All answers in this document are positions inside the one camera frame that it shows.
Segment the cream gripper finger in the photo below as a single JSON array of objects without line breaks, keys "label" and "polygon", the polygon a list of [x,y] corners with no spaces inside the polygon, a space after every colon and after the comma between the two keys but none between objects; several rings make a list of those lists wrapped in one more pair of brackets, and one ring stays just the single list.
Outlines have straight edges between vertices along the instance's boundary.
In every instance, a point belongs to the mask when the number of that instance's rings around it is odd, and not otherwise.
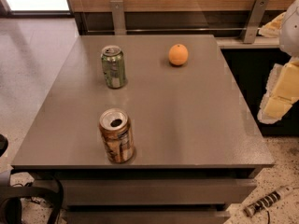
[{"label": "cream gripper finger", "polygon": [[299,100],[299,61],[291,59],[284,65],[275,64],[270,71],[266,93],[260,103],[258,121],[274,124]]},{"label": "cream gripper finger", "polygon": [[281,29],[281,24],[284,16],[285,16],[285,12],[276,16],[273,20],[268,22],[266,25],[263,25],[259,29],[258,34],[264,37],[279,37],[279,32]]}]

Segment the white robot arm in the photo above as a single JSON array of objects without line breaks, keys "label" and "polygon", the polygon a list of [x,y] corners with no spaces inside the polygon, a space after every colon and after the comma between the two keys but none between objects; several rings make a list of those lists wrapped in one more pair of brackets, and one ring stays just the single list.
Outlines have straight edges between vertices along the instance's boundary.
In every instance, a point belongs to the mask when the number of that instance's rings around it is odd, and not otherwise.
[{"label": "white robot arm", "polygon": [[284,65],[274,64],[260,103],[258,121],[274,124],[299,101],[299,0],[264,25],[259,34],[277,37],[280,50],[291,56]]}]

